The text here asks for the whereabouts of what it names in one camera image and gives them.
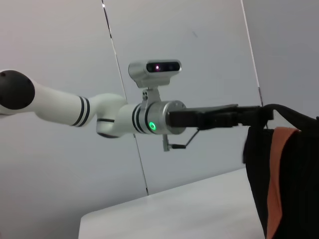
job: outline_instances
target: gray wall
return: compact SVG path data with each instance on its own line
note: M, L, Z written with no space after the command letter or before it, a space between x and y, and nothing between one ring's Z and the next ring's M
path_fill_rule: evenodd
M0 69L59 90L123 95L100 0L1 0ZM34 114L0 121L4 239L75 239L86 213L146 196L132 135L106 140Z
M251 49L240 0L105 1L130 102L141 91L127 66L137 59L176 58L182 72L160 88L164 100L187 107L259 105ZM195 130L170 137L186 143ZM243 167L244 127L201 132L187 150L163 152L161 137L137 135L150 193Z
M243 3L264 103L319 116L319 1Z

